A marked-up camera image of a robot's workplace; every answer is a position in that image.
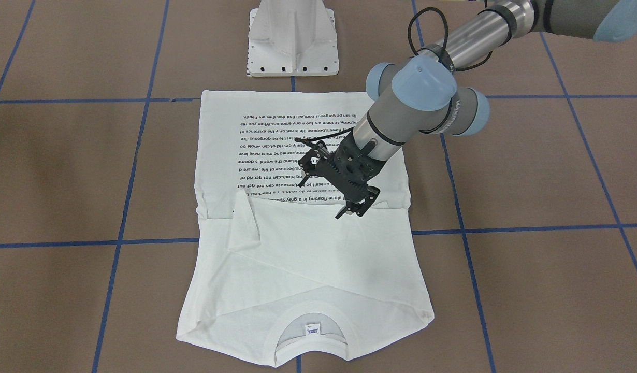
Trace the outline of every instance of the white mounting bracket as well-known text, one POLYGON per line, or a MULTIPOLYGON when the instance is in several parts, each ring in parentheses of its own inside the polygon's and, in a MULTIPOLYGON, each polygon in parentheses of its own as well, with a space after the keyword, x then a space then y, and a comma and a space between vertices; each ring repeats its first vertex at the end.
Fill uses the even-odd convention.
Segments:
POLYGON ((262 0, 250 12, 248 76, 339 72, 335 12, 323 0, 262 0))

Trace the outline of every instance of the white label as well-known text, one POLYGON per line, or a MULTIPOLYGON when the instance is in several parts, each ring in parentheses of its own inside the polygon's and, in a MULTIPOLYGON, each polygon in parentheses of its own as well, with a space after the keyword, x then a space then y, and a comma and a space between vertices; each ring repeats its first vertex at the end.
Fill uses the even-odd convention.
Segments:
POLYGON ((321 335, 321 324, 305 325, 305 336, 313 337, 321 335))

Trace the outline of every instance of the light blue joint cap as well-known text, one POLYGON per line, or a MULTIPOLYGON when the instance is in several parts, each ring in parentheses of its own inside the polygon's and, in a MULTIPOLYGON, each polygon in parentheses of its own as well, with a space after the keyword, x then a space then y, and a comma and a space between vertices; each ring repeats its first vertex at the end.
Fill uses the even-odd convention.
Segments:
POLYGON ((477 96, 477 111, 475 112, 475 118, 473 118, 473 123, 470 127, 456 136, 470 136, 477 134, 477 132, 480 132, 480 130, 484 128, 486 122, 489 121, 489 114, 491 114, 491 106, 489 106, 489 100, 486 98, 486 95, 483 95, 470 87, 468 89, 475 92, 475 96, 477 96))
POLYGON ((392 91, 399 101, 421 111, 446 106, 456 93, 454 76, 429 56, 415 56, 392 78, 392 91))
POLYGON ((378 99, 380 92, 378 92, 378 85, 381 82, 381 76, 383 76, 383 71, 386 67, 392 65, 390 62, 381 62, 377 64, 371 70, 369 70, 369 74, 367 74, 367 82, 365 83, 365 89, 367 90, 367 94, 369 98, 372 100, 378 99))
POLYGON ((620 0, 604 17, 593 40, 619 42, 637 33, 637 0, 620 0))

